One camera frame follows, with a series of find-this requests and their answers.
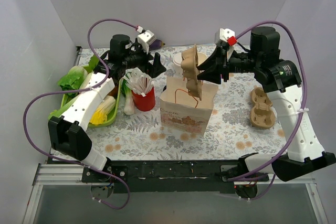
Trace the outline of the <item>white plastic cup lid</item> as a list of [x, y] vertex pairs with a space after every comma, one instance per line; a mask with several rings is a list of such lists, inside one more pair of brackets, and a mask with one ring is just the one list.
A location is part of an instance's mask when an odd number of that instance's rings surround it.
[[181, 62], [182, 62], [182, 53], [176, 53], [173, 58], [172, 58], [172, 61], [173, 63], [176, 65], [176, 66], [180, 66], [181, 65]]

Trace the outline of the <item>brown paper takeout bag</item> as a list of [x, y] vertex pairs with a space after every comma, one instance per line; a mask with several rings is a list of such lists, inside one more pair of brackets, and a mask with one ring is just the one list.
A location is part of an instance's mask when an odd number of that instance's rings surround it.
[[218, 86], [204, 83], [202, 98], [188, 94], [186, 81], [167, 77], [166, 89], [160, 95], [161, 124], [180, 131], [204, 135], [210, 120]]

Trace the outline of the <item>white paper coffee cup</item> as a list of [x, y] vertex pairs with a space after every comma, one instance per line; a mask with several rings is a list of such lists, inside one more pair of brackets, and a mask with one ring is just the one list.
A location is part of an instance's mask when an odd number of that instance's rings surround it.
[[177, 77], [182, 77], [182, 76], [183, 76], [183, 69], [181, 68], [180, 65], [176, 65], [176, 64], [174, 64], [174, 65], [173, 65], [173, 68], [174, 68], [174, 71], [175, 71], [175, 75], [176, 75]]

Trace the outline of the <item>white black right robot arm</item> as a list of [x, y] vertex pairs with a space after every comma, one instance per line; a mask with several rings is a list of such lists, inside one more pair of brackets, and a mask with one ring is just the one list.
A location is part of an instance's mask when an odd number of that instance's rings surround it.
[[272, 102], [286, 144], [277, 154], [242, 156], [235, 167], [221, 173], [223, 179], [248, 181], [257, 173], [266, 173], [287, 182], [334, 164], [335, 155], [319, 143], [309, 119], [302, 62], [280, 58], [280, 34], [274, 22], [256, 24], [248, 32], [249, 50], [237, 53], [234, 46], [238, 36], [230, 29], [219, 29], [215, 34], [215, 50], [199, 66], [198, 79], [220, 84], [231, 73], [253, 73]]

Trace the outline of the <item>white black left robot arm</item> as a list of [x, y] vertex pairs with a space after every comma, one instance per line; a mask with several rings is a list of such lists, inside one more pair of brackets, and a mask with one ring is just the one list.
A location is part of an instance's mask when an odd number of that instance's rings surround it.
[[100, 182], [108, 181], [112, 170], [106, 165], [107, 158], [95, 150], [86, 134], [90, 119], [108, 93], [120, 83], [126, 70], [139, 68], [152, 78], [166, 71], [160, 55], [150, 54], [155, 40], [150, 30], [141, 31], [134, 42], [127, 35], [112, 36], [110, 49], [96, 57], [98, 63], [86, 85], [61, 108], [60, 115], [53, 115], [48, 121], [52, 149], [94, 169], [93, 175]]

